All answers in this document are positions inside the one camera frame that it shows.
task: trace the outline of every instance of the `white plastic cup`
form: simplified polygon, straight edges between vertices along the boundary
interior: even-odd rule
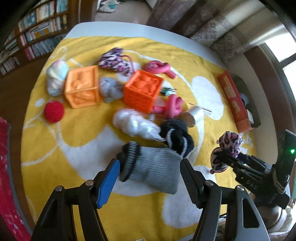
[[[186,123],[187,127],[194,127],[199,121],[203,119],[203,115],[203,108],[195,105],[188,111],[181,113],[179,118]]]

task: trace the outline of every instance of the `curtain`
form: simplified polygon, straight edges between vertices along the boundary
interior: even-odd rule
[[[225,63],[286,31],[259,0],[158,0],[147,25],[201,43]]]

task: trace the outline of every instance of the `bookshelf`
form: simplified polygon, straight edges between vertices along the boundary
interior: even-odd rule
[[[41,0],[19,20],[0,51],[0,78],[43,57],[78,23],[78,0]]]

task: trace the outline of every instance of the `orange box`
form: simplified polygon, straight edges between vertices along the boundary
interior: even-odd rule
[[[65,81],[65,96],[74,109],[98,104],[98,66],[70,70]]]
[[[247,110],[230,74],[225,71],[217,79],[226,95],[237,131],[242,133],[252,130]]]
[[[162,82],[163,78],[138,70],[123,88],[123,102],[135,110],[150,114]]]

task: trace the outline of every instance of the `blue gripper pad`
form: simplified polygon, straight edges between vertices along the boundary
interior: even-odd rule
[[[99,188],[99,197],[96,202],[98,208],[102,208],[104,204],[108,202],[111,191],[117,180],[120,171],[120,164],[118,160],[115,160],[114,164],[110,168],[106,168],[105,172],[108,172],[105,176],[102,185]]]

